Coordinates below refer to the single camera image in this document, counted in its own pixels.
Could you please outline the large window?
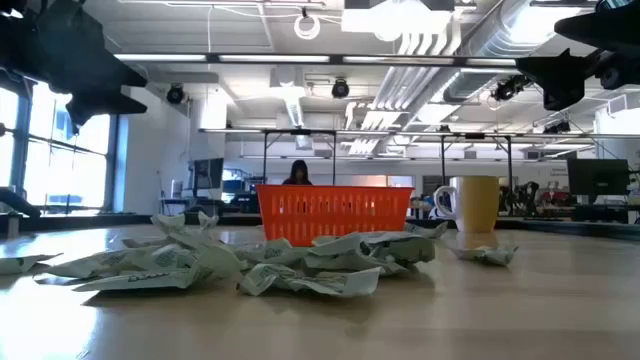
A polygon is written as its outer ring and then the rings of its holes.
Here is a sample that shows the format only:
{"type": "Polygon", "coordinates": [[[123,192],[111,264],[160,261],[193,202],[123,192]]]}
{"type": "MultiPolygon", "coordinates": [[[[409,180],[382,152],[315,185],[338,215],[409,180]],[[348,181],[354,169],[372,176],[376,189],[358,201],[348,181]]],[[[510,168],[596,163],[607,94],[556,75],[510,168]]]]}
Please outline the large window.
{"type": "Polygon", "coordinates": [[[97,115],[74,134],[70,100],[45,83],[29,99],[0,88],[0,188],[46,213],[95,213],[108,204],[116,120],[97,115]]]}

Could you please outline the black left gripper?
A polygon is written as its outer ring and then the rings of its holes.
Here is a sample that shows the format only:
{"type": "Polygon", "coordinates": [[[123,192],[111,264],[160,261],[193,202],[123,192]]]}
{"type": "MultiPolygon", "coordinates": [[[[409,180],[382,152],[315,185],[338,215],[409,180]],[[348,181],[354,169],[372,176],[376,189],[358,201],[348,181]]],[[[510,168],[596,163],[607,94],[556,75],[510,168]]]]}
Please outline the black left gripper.
{"type": "MultiPolygon", "coordinates": [[[[0,0],[0,89],[25,95],[35,82],[62,88],[65,69],[87,87],[145,87],[148,80],[105,45],[102,24],[84,11],[86,0],[0,0]]],[[[147,106],[122,93],[73,94],[66,104],[72,133],[96,115],[143,114],[147,106]]]]}

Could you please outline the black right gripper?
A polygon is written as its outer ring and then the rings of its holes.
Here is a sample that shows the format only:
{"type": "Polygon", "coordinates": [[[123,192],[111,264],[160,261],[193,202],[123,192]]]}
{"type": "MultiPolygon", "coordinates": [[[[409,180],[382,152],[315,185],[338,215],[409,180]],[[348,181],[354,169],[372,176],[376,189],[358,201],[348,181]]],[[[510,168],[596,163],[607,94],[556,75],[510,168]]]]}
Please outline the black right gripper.
{"type": "Polygon", "coordinates": [[[559,20],[557,34],[604,49],[575,56],[567,48],[557,56],[515,60],[519,72],[543,90],[543,107],[561,111],[583,99],[585,80],[593,75],[605,90],[640,86],[640,4],[596,11],[559,20]]]}

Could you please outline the long ceiling light strip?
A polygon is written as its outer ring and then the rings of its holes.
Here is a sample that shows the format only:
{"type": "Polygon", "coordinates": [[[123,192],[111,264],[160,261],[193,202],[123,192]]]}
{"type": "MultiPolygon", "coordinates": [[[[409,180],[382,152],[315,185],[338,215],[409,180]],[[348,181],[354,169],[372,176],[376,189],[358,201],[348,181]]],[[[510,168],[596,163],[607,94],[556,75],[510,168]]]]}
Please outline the long ceiling light strip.
{"type": "Polygon", "coordinates": [[[121,53],[115,57],[128,63],[202,63],[260,65],[336,65],[451,67],[471,69],[515,69],[516,60],[505,57],[461,57],[426,55],[349,55],[276,53],[121,53]]]}

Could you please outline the orange plastic basket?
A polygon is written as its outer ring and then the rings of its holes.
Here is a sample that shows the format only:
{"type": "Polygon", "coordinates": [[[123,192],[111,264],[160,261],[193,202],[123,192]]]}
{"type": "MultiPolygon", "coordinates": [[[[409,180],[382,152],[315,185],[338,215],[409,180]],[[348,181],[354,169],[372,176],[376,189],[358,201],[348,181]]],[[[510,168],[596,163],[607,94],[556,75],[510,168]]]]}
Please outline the orange plastic basket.
{"type": "Polygon", "coordinates": [[[400,231],[411,187],[259,185],[257,195],[267,240],[308,247],[319,236],[400,231]]]}

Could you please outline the silver ventilation duct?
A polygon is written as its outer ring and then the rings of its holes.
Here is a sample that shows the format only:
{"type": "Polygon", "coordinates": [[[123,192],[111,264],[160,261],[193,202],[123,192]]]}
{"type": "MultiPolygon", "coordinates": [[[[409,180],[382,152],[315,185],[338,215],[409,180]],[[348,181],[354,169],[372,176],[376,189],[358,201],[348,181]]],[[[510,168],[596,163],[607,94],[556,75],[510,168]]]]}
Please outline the silver ventilation duct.
{"type": "MultiPolygon", "coordinates": [[[[520,57],[531,54],[553,37],[553,26],[539,23],[543,8],[532,0],[501,0],[495,10],[470,35],[463,38],[457,55],[466,57],[520,57]]],[[[494,73],[455,73],[443,91],[443,100],[461,103],[487,86],[494,73]]]]}

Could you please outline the person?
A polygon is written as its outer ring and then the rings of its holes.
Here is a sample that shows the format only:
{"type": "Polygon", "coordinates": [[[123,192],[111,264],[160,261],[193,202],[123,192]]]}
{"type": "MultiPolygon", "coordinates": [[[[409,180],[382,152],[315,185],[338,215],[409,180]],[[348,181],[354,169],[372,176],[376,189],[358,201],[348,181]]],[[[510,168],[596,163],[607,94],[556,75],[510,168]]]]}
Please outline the person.
{"type": "Polygon", "coordinates": [[[292,163],[289,177],[283,181],[283,185],[312,185],[309,180],[308,167],[304,160],[298,159],[292,163]]]}

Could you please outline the large black monitor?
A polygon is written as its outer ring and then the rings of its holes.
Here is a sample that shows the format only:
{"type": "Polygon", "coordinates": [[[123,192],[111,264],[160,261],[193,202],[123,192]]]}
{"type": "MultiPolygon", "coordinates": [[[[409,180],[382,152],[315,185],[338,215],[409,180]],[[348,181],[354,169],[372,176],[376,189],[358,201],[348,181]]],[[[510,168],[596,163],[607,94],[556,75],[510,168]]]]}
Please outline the large black monitor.
{"type": "Polygon", "coordinates": [[[569,189],[572,195],[625,195],[629,185],[626,160],[568,159],[569,189]]]}

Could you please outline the small black monitor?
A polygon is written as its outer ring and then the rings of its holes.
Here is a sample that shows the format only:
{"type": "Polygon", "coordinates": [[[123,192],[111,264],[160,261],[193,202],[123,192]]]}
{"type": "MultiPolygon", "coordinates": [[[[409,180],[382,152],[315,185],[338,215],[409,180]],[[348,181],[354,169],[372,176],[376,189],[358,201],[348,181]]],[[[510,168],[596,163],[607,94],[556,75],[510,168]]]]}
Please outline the small black monitor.
{"type": "Polygon", "coordinates": [[[224,170],[223,158],[195,160],[192,169],[193,185],[196,189],[216,189],[221,187],[224,170]]]}

